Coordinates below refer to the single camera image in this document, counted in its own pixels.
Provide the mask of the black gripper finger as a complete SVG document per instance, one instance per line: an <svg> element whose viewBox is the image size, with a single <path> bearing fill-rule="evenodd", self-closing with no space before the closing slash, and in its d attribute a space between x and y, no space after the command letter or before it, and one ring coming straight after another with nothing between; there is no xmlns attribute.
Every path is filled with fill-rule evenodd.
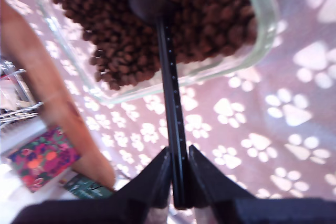
<svg viewBox="0 0 336 224"><path fill-rule="evenodd" d="M165 147L112 200L126 207L165 208L172 181L171 165L171 152Z"/></svg>
<svg viewBox="0 0 336 224"><path fill-rule="evenodd" d="M189 147L190 200L194 207L230 204L239 199L254 199L247 190L224 175L195 146Z"/></svg>

